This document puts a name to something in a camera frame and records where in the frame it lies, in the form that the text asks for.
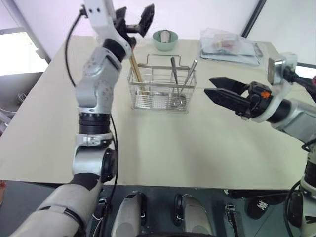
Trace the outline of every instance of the clear plastic bag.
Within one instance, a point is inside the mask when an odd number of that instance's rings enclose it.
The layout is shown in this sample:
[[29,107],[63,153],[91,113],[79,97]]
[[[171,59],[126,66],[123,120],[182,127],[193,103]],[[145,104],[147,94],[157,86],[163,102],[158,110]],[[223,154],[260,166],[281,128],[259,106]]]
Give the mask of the clear plastic bag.
[[201,32],[201,58],[258,66],[264,59],[259,45],[236,34],[207,28]]

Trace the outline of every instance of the beige table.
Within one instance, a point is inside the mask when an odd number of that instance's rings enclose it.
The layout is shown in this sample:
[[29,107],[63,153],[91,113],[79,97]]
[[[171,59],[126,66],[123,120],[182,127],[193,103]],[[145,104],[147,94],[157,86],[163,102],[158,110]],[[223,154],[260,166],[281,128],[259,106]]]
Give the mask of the beige table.
[[[95,46],[91,37],[73,37],[70,68],[75,81],[80,80]],[[270,44],[266,46],[270,54],[276,54]],[[161,52],[142,40],[135,50],[138,63],[145,62],[148,53]],[[168,54],[181,55],[182,64],[190,65],[198,54],[198,40],[180,40]],[[203,92],[213,87],[208,79],[217,76],[268,84],[264,69],[200,60],[197,89],[184,115],[132,110],[126,80],[129,67],[125,60],[113,104],[119,184],[287,189],[303,175],[306,153],[299,141],[267,122],[241,120],[213,104]],[[311,102],[299,87],[292,95]],[[61,48],[0,138],[0,179],[70,181],[78,130],[76,107]]]

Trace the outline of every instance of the small bowl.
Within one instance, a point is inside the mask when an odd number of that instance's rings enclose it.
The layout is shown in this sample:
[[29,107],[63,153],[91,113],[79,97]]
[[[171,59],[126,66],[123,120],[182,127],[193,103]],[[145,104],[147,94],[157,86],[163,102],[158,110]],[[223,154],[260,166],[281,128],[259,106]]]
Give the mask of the small bowl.
[[178,41],[178,35],[175,32],[168,30],[170,32],[170,42],[169,43],[161,43],[160,33],[162,31],[164,31],[164,30],[156,31],[153,34],[154,45],[160,51],[170,51],[176,45],[176,43]]

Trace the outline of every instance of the wooden chopstick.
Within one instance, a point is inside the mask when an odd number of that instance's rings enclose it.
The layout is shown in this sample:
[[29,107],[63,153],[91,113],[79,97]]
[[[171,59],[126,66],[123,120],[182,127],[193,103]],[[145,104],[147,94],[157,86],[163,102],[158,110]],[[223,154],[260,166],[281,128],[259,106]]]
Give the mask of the wooden chopstick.
[[[133,52],[132,52],[132,55],[129,58],[129,61],[130,61],[133,73],[134,73],[137,81],[140,82],[140,83],[143,83],[144,81],[143,81],[142,75],[141,75],[141,73],[139,71],[138,64],[136,62],[135,55],[134,55]],[[148,92],[145,91],[145,88],[143,86],[140,86],[140,89],[141,89],[142,95],[148,95]]]

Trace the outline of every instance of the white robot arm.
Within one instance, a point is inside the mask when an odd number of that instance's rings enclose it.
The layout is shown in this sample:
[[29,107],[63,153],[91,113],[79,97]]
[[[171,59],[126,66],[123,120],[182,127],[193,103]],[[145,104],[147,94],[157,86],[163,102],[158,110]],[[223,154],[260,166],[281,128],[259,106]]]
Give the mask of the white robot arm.
[[[290,190],[285,201],[284,220],[301,229],[303,237],[316,236],[316,107],[296,99],[286,100],[294,82],[303,86],[316,103],[316,86],[311,80],[295,74],[296,55],[284,54],[269,59],[269,87],[253,81],[244,84],[229,78],[211,78],[217,89],[205,89],[216,104],[233,110],[243,119],[268,121],[276,130],[292,136],[304,144],[308,152],[304,176],[297,183],[299,191]],[[248,91],[248,96],[241,95]]]
[[154,6],[145,8],[138,25],[126,25],[125,8],[114,11],[111,0],[85,0],[85,11],[98,34],[100,47],[84,66],[76,86],[79,133],[73,161],[73,180],[57,188],[12,237],[80,236],[93,213],[103,183],[117,173],[117,152],[110,131],[113,91],[121,62],[131,56],[135,38],[144,36],[153,20]]

